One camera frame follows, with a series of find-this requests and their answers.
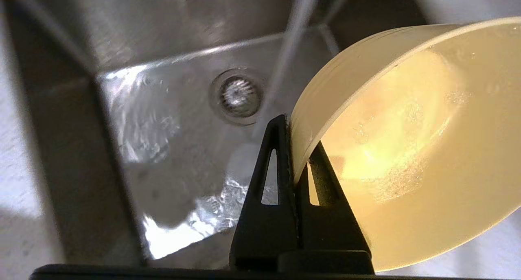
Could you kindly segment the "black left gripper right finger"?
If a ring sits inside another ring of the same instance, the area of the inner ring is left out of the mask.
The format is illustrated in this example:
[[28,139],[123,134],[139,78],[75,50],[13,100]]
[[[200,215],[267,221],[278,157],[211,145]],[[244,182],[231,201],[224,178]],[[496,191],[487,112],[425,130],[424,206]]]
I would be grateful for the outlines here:
[[308,273],[374,273],[370,247],[322,143],[308,164],[296,185],[296,267]]

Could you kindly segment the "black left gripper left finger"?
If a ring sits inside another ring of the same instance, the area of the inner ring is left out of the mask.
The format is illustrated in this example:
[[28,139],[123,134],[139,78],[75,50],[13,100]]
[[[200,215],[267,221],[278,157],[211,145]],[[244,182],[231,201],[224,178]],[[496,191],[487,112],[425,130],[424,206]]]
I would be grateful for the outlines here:
[[[278,203],[266,205],[262,203],[262,197],[273,151],[276,153]],[[289,134],[287,118],[281,114],[266,126],[231,243],[229,265],[235,270],[277,271],[279,256],[297,247]]]

